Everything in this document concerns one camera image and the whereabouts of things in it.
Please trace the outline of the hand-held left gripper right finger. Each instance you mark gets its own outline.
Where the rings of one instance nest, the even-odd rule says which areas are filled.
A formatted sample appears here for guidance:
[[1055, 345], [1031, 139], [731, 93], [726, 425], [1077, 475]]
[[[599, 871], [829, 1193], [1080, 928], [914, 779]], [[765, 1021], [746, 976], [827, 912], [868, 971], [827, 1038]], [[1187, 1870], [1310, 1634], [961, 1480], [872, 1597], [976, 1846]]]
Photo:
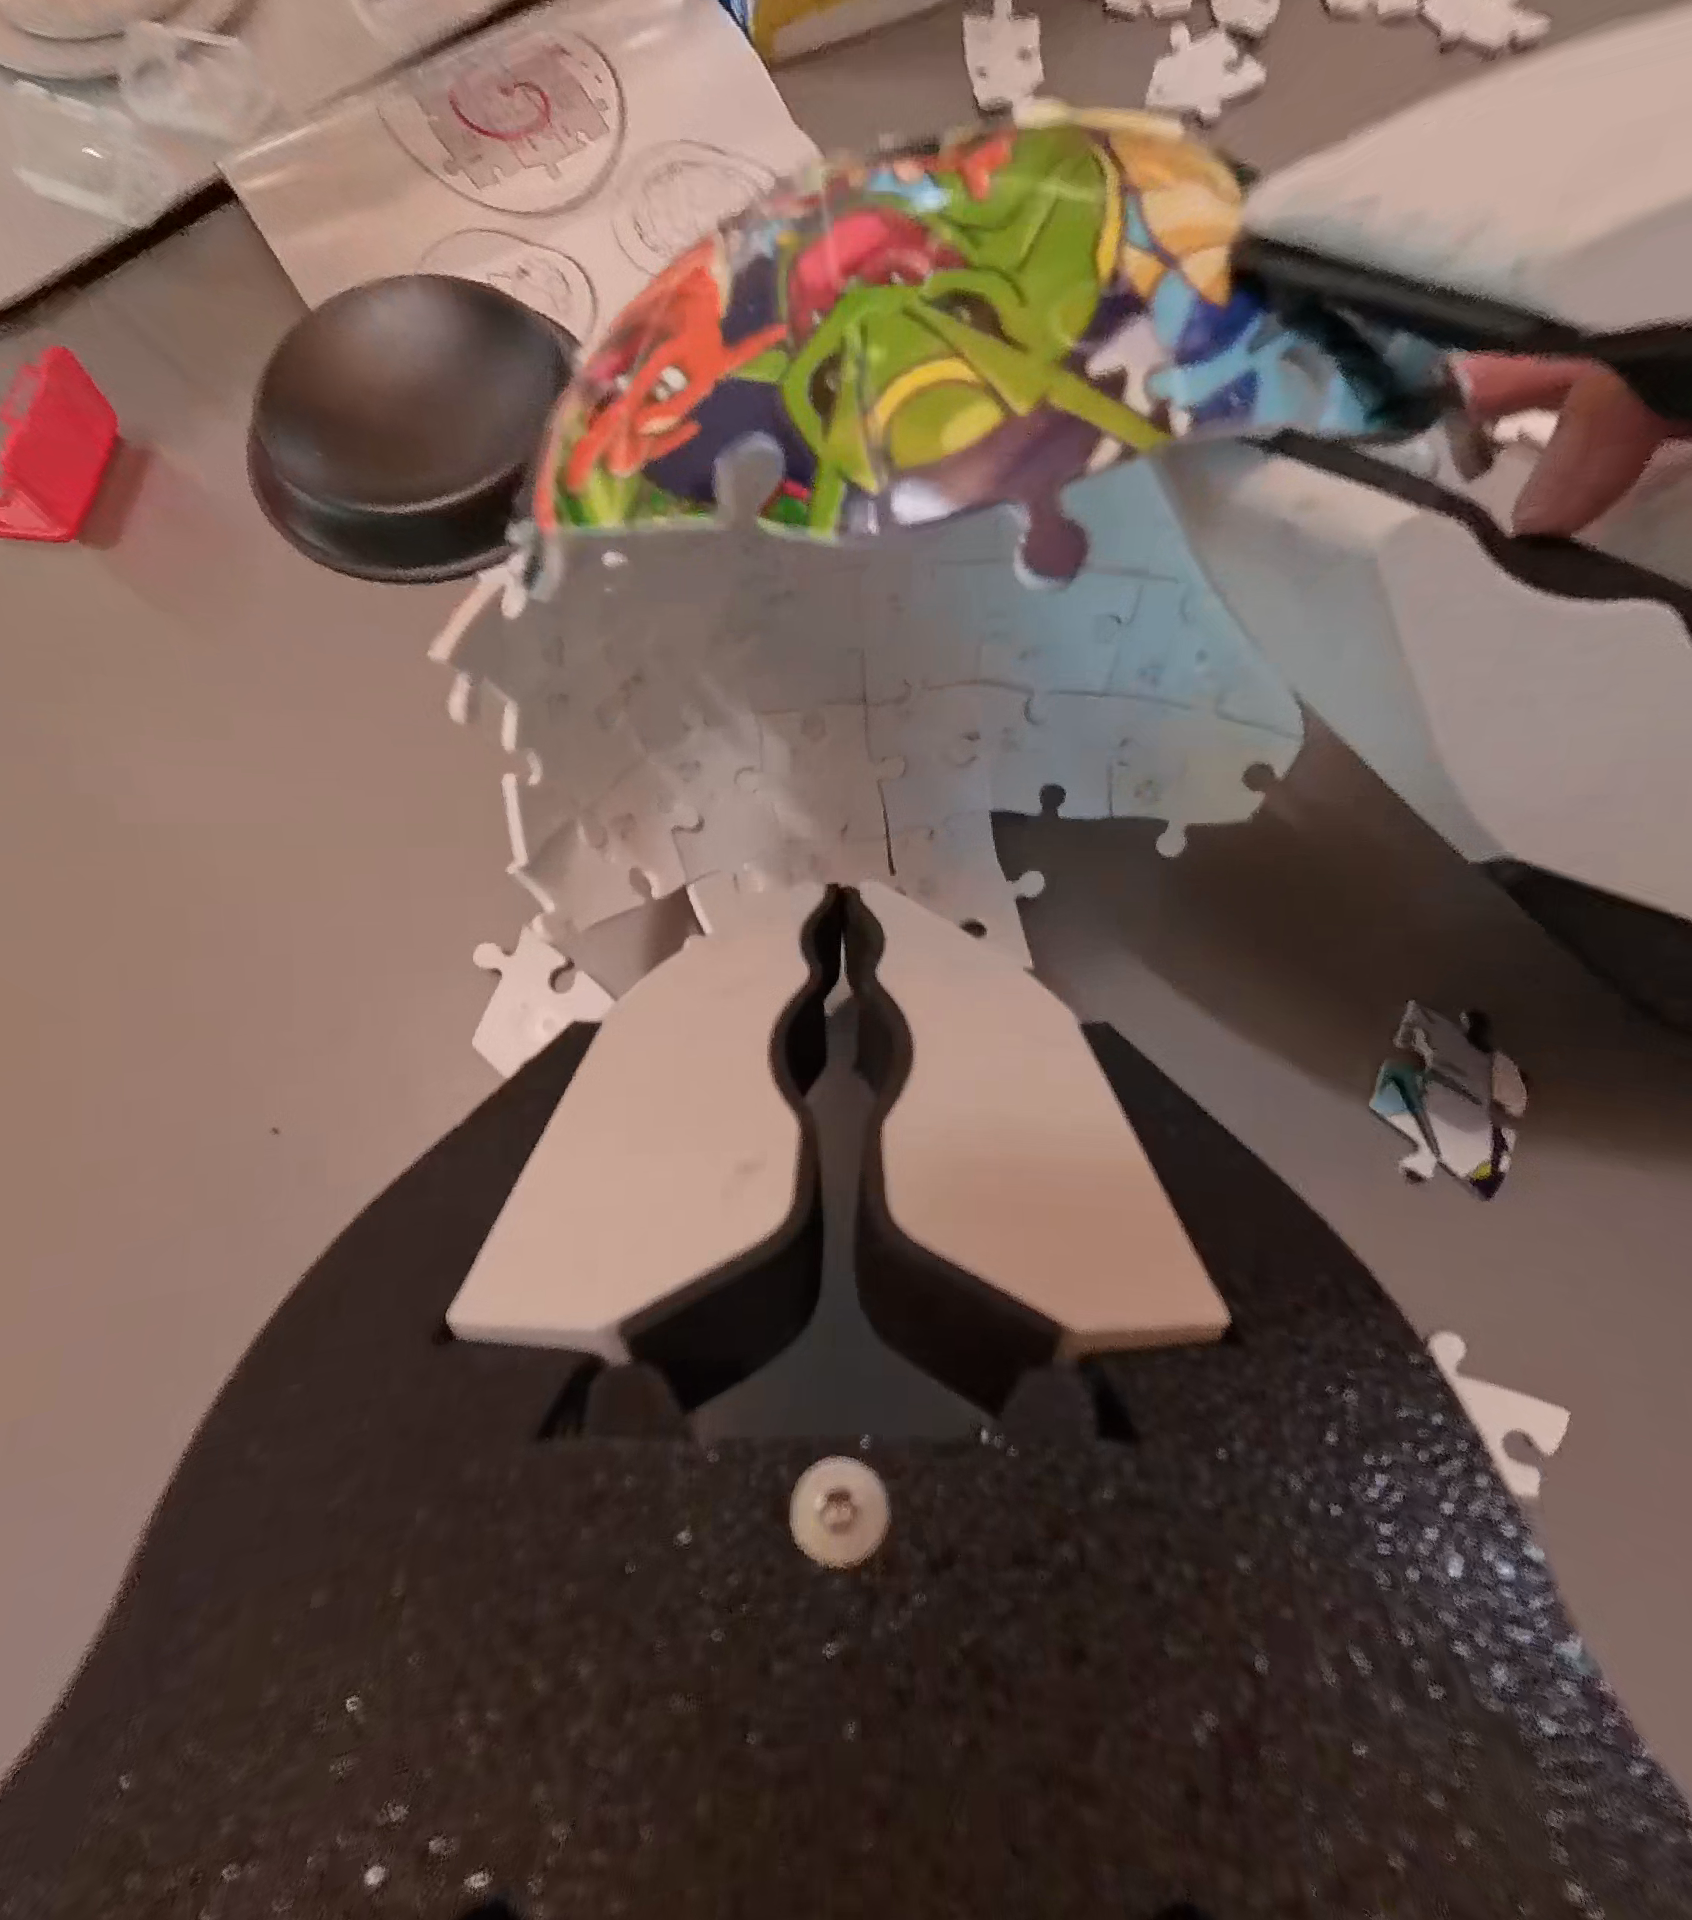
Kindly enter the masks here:
[[884, 1345], [1001, 1414], [1050, 1367], [1229, 1329], [1062, 997], [885, 884], [845, 898], [845, 978], [873, 1095], [856, 1284]]

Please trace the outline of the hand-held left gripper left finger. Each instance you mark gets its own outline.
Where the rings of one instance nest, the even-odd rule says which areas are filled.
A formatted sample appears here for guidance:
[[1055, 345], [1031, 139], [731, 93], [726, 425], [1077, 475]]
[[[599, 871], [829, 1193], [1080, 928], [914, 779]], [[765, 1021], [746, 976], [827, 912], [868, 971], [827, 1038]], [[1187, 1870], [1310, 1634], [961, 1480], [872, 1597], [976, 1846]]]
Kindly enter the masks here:
[[458, 1341], [641, 1365], [680, 1406], [753, 1377], [819, 1297], [840, 891], [768, 891], [595, 1030], [446, 1310]]

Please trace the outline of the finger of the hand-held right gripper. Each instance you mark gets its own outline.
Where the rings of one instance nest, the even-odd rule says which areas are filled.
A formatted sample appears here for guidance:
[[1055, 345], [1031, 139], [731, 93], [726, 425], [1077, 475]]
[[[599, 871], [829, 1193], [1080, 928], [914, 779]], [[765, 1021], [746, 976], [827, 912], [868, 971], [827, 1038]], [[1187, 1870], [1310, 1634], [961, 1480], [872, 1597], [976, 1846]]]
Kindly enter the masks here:
[[1512, 539], [1528, 446], [1172, 449], [1190, 553], [1300, 702], [1474, 861], [1692, 923], [1692, 448], [1604, 526]]
[[1439, 345], [1600, 362], [1692, 424], [1692, 3], [1267, 173], [1237, 261]]

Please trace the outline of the partly built puzzle ball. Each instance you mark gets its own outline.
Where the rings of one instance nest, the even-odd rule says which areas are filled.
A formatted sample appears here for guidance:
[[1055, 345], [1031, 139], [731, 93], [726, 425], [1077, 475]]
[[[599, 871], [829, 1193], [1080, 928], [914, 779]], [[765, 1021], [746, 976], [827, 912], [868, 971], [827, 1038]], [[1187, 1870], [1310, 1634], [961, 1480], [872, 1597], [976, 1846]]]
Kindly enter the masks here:
[[1020, 933], [996, 814], [1251, 817], [1297, 698], [1157, 472], [1395, 443], [1451, 358], [1248, 263], [1170, 115], [1035, 107], [739, 203], [595, 336], [523, 553], [431, 651], [496, 698], [508, 873], [552, 965], [650, 899], [895, 881]]

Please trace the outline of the white loose puzzle piece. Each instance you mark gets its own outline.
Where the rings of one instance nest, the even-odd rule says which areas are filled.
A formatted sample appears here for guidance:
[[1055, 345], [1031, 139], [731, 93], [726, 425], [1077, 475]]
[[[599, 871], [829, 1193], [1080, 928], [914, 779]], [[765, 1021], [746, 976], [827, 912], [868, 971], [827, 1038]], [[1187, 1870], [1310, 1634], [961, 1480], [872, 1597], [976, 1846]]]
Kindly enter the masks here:
[[1466, 1367], [1466, 1341], [1458, 1331], [1435, 1329], [1426, 1347], [1508, 1494], [1525, 1506], [1539, 1500], [1546, 1464], [1569, 1429], [1569, 1409], [1472, 1374]]
[[1144, 105], [1209, 128], [1229, 105], [1260, 93], [1265, 79], [1261, 59], [1227, 29], [1194, 31], [1175, 18], [1167, 25], [1165, 49], [1149, 68]]
[[970, 3], [959, 14], [959, 52], [980, 113], [1013, 113], [1044, 83], [1041, 22], [1015, 1]]
[[1525, 52], [1553, 29], [1553, 15], [1525, 1], [1397, 1], [1384, 3], [1382, 14], [1420, 24], [1439, 52], [1463, 49], [1479, 57]]
[[523, 923], [511, 943], [480, 942], [471, 963], [489, 995], [473, 1023], [473, 1051], [499, 1079], [539, 1058], [574, 1026], [595, 1026], [615, 995]]

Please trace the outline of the printed loose puzzle piece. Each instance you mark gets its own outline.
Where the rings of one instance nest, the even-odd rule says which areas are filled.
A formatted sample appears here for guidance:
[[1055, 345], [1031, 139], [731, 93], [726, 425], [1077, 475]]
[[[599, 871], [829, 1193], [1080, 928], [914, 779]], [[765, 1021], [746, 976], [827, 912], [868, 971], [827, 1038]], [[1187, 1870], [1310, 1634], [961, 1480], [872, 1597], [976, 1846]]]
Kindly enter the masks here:
[[1412, 997], [1368, 1109], [1402, 1141], [1395, 1166], [1410, 1185], [1447, 1178], [1487, 1202], [1506, 1185], [1528, 1097], [1522, 1068], [1484, 1012], [1449, 1015]]

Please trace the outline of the blue puzzle box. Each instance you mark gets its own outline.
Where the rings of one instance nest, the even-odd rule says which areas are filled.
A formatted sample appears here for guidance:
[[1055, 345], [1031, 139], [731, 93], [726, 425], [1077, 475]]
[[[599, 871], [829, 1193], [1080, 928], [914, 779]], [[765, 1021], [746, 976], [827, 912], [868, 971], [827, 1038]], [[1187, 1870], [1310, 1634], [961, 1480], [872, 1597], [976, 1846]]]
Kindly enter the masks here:
[[945, 1], [718, 1], [770, 68], [880, 36], [945, 7]]

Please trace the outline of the black round ball stand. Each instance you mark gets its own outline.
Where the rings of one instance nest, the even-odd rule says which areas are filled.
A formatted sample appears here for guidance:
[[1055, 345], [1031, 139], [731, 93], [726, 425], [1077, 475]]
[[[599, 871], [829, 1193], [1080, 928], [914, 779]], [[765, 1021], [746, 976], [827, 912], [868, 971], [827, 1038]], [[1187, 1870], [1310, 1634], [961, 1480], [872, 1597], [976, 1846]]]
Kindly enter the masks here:
[[301, 558], [421, 585], [513, 553], [579, 342], [493, 285], [402, 274], [307, 310], [253, 392], [246, 474]]

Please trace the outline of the person's right hand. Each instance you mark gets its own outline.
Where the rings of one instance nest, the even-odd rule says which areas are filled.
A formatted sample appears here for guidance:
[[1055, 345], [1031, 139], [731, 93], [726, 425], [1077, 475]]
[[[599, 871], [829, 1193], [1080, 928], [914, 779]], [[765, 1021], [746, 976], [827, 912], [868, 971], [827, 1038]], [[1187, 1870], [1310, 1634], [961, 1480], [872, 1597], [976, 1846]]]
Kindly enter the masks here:
[[1577, 356], [1466, 352], [1453, 377], [1478, 424], [1553, 416], [1510, 508], [1508, 527], [1517, 537], [1584, 533], [1632, 492], [1676, 432], [1611, 368]]

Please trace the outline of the small red plastic block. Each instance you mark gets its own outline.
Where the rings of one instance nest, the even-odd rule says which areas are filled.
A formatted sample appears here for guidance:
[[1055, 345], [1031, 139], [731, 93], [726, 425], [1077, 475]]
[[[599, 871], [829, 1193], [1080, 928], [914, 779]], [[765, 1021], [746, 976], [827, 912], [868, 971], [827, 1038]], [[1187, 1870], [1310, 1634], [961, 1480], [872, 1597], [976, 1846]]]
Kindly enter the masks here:
[[113, 403], [66, 345], [22, 364], [0, 401], [0, 539], [74, 541], [120, 443]]

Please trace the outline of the white folded instruction leaflet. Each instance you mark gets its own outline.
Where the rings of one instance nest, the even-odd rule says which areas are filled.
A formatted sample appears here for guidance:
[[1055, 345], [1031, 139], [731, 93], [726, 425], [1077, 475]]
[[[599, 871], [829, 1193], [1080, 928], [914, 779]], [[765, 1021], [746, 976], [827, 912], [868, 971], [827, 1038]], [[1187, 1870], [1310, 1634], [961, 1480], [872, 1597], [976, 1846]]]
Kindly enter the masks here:
[[720, 3], [552, 3], [246, 149], [228, 179], [307, 305], [458, 275], [588, 345], [818, 155]]

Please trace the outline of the small clear plastic case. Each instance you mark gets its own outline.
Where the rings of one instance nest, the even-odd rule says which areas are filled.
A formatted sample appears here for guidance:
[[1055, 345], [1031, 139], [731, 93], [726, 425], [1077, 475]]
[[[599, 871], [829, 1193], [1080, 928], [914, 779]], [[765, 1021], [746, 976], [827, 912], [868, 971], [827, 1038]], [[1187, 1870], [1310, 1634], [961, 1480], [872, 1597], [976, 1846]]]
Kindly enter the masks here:
[[161, 22], [126, 31], [118, 89], [152, 128], [233, 144], [267, 128], [278, 107], [239, 38]]
[[152, 221], [186, 182], [132, 119], [29, 113], [11, 135], [11, 171], [48, 203], [113, 228]]

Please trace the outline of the round white disc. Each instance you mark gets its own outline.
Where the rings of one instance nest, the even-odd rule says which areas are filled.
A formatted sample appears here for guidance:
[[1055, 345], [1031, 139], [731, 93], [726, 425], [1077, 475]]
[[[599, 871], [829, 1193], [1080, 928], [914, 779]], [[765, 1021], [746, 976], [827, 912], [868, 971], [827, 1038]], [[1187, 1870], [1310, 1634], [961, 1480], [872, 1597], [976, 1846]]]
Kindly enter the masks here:
[[221, 31], [246, 1], [0, 1], [0, 19], [48, 45], [99, 47], [140, 24]]

